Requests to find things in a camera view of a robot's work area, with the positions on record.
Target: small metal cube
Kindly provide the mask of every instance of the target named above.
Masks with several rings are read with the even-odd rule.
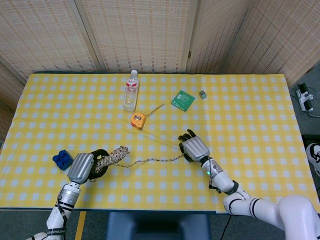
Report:
[[[200,91],[199,96],[201,99],[205,99],[207,97],[207,94],[205,93],[205,91]]]

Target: black robotic glove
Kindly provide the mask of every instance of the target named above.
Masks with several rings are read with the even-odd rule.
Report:
[[[210,156],[210,151],[200,137],[187,129],[188,133],[180,135],[178,139],[182,142],[179,143],[180,150],[189,162],[203,162]]]

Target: woven wall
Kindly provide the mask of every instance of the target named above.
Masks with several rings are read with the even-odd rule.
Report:
[[[24,85],[0,64],[0,104],[15,110],[23,89]]]
[[[228,61],[227,73],[284,73],[293,84],[320,56],[319,0],[259,0]]]
[[[13,110],[39,71],[284,73],[291,85],[320,59],[320,0],[0,1],[0,23],[0,104]]]
[[[0,55],[26,80],[36,71],[95,71],[66,0],[0,1]]]
[[[186,68],[192,0],[82,2],[108,71],[177,73]]]
[[[193,29],[189,73],[220,73],[249,0],[202,0]]]
[[[0,105],[0,142],[4,142],[11,125],[14,113]]]

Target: black joint band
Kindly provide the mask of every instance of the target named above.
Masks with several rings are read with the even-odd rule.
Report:
[[[237,183],[235,180],[232,180],[232,182],[234,183],[232,189],[230,191],[225,192],[225,194],[227,195],[234,194],[239,188],[239,183]]]
[[[252,215],[256,218],[256,219],[258,219],[257,217],[256,217],[256,215],[255,215],[255,205],[256,205],[256,203],[260,200],[261,198],[257,198],[255,201],[254,201],[254,203],[252,204]]]
[[[58,236],[58,235],[65,235],[66,234],[66,228],[52,228],[48,229],[48,232],[46,233],[48,236]]]
[[[233,214],[231,213],[231,205],[232,205],[233,202],[238,201],[238,200],[241,200],[241,199],[240,199],[240,198],[236,198],[236,199],[233,199],[233,200],[229,203],[229,213],[230,213],[231,215],[233,215]]]
[[[203,158],[201,158],[200,159],[201,166],[208,160],[210,160],[210,158],[208,156],[204,156]]]
[[[59,204],[66,205],[66,206],[68,206],[68,207],[70,207],[70,208],[74,208],[74,207],[75,207],[75,205],[72,205],[72,204],[69,204],[69,203],[66,203],[66,202],[63,202],[63,201],[58,201],[58,203],[59,203]]]
[[[209,189],[215,189],[218,192],[218,194],[221,193],[221,190],[219,188],[217,188],[216,186],[212,186],[211,184],[209,184]]]

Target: blue object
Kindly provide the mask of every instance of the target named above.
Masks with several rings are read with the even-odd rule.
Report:
[[[66,150],[61,150],[58,155],[53,156],[52,160],[63,171],[70,167],[74,161]]]

